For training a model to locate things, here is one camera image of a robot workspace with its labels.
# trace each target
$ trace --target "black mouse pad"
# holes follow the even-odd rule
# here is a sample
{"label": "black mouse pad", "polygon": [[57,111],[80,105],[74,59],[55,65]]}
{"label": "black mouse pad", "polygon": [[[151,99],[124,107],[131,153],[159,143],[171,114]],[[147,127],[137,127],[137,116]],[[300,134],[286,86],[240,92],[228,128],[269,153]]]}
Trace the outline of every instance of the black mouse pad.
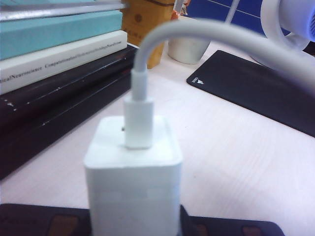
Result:
{"label": "black mouse pad", "polygon": [[315,137],[315,98],[265,66],[217,51],[187,83]]}

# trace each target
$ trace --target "power adapter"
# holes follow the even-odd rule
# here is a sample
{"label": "power adapter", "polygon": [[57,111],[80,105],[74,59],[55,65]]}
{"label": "power adapter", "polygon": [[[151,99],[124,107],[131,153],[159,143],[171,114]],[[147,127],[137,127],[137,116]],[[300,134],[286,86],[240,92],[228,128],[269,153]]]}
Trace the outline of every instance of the power adapter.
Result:
{"label": "power adapter", "polygon": [[154,117],[151,148],[125,147],[124,118],[104,118],[86,154],[94,236],[175,236],[182,155],[168,122]]}

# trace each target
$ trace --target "book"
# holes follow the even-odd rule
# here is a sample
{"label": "book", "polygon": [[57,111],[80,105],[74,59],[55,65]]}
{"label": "book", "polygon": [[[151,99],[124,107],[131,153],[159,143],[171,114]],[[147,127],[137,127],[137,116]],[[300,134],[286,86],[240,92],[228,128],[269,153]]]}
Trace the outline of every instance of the book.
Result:
{"label": "book", "polygon": [[117,31],[121,25],[118,10],[0,22],[0,60]]}
{"label": "book", "polygon": [[119,30],[0,61],[0,95],[126,47]]}
{"label": "book", "polygon": [[133,64],[136,48],[116,53],[35,82],[0,96],[0,140],[25,123],[49,112],[75,94],[84,92]]}
{"label": "book", "polygon": [[1,137],[0,179],[130,89],[131,67],[69,97],[9,136]]}

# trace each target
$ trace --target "blue object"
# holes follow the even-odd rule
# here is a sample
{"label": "blue object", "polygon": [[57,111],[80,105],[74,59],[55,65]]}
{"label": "blue object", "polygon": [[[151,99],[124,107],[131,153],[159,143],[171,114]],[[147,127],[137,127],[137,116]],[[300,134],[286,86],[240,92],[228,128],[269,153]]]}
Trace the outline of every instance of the blue object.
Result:
{"label": "blue object", "polygon": [[240,0],[238,10],[260,17],[262,0]]}
{"label": "blue object", "polygon": [[122,13],[105,11],[0,23],[0,59],[120,30]]}
{"label": "blue object", "polygon": [[[225,21],[232,0],[195,0],[188,7],[188,16]],[[262,0],[240,0],[232,23],[264,35],[260,21]]]}
{"label": "blue object", "polygon": [[232,24],[236,24],[250,30],[254,30],[260,34],[265,34],[261,26],[261,21],[259,17],[252,16],[240,11],[236,11]]}
{"label": "blue object", "polygon": [[208,0],[191,1],[188,16],[225,21],[229,7]]}
{"label": "blue object", "polygon": [[315,12],[311,23],[311,34],[315,37]]}

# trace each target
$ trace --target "black power strip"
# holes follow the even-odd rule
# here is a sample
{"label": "black power strip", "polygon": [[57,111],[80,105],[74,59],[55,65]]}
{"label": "black power strip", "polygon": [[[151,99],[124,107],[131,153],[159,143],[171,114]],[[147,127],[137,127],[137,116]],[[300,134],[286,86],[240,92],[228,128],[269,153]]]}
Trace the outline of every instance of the black power strip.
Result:
{"label": "black power strip", "polygon": [[[181,225],[182,236],[284,236],[272,222],[189,216],[183,206]],[[88,209],[3,204],[0,205],[0,235],[90,236],[90,212]]]}

